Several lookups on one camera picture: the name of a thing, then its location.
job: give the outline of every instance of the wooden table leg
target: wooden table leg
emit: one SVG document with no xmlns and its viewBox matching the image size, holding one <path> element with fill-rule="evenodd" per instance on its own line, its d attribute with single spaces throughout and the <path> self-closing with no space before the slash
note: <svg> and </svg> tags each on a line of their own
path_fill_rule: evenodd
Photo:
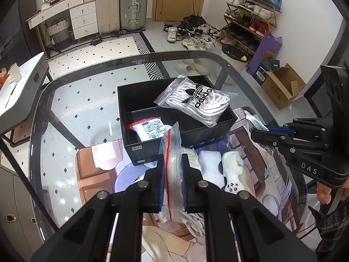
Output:
<svg viewBox="0 0 349 262">
<path fill-rule="evenodd" d="M 45 56 L 48 57 L 48 53 L 46 51 L 45 44 L 43 43 L 43 40 L 41 38 L 41 34 L 40 34 L 40 30 L 39 30 L 38 26 L 35 27 L 35 31 L 36 31 L 36 35 L 38 36 L 38 40 L 39 40 L 39 44 L 40 44 L 41 50 L 45 53 Z"/>
</svg>

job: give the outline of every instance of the white drawer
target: white drawer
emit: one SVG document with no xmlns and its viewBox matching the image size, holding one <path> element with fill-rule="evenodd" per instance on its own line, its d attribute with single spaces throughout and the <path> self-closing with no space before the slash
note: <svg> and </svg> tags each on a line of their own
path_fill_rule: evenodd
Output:
<svg viewBox="0 0 349 262">
<path fill-rule="evenodd" d="M 74 29 L 75 39 L 82 38 L 84 36 L 88 36 L 93 33 L 98 32 L 98 25 L 95 22 L 94 24 L 85 25 L 82 28 Z"/>
<path fill-rule="evenodd" d="M 73 29 L 78 29 L 82 26 L 94 24 L 97 22 L 96 12 L 90 13 L 88 15 L 83 15 L 82 17 L 78 17 L 76 19 L 72 19 Z"/>
<path fill-rule="evenodd" d="M 95 1 L 70 9 L 70 17 L 71 19 L 75 19 L 93 12 L 96 12 Z"/>
<path fill-rule="evenodd" d="M 70 9 L 72 7 L 78 6 L 80 4 L 83 4 L 84 0 L 63 0 L 58 2 L 57 4 L 51 6 L 47 10 L 43 11 L 36 17 L 32 18 L 31 25 L 32 27 L 37 26 L 41 22 L 53 17 L 54 15 L 57 15 L 58 13 L 65 11 L 67 9 Z"/>
</svg>

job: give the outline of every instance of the drawer handle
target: drawer handle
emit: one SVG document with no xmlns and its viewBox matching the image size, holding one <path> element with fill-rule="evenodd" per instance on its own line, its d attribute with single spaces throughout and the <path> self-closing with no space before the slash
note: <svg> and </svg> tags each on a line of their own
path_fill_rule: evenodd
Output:
<svg viewBox="0 0 349 262">
<path fill-rule="evenodd" d="M 7 215 L 6 218 L 8 221 L 15 221 L 16 220 L 15 215 Z"/>
</svg>

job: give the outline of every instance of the human hand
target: human hand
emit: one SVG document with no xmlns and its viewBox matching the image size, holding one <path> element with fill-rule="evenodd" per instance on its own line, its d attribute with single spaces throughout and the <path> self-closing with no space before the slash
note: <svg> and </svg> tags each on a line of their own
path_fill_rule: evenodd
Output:
<svg viewBox="0 0 349 262">
<path fill-rule="evenodd" d="M 320 182 L 317 182 L 318 185 L 318 200 L 321 204 L 329 204 L 331 202 L 331 191 L 330 187 L 323 185 Z M 349 197 L 349 178 L 347 178 L 346 182 L 341 187 L 344 189 L 344 193 L 341 197 L 341 201 L 345 201 Z"/>
</svg>

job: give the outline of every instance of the open black box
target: open black box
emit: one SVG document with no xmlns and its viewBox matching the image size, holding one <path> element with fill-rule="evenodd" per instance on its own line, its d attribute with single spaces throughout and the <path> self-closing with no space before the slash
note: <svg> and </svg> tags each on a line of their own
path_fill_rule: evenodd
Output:
<svg viewBox="0 0 349 262">
<path fill-rule="evenodd" d="M 165 125 L 171 126 L 178 121 L 182 146 L 197 148 L 222 139 L 237 120 L 235 113 L 229 106 L 219 118 L 217 125 L 209 128 L 179 110 L 163 108 L 155 104 L 154 100 L 174 79 L 160 79 L 118 87 L 123 145 L 133 165 L 157 161 L 161 141 L 161 138 L 158 138 L 141 142 L 137 133 L 128 128 L 136 121 L 150 117 L 161 117 L 161 121 Z M 205 76 L 193 76 L 189 79 L 213 88 L 213 84 Z"/>
</svg>

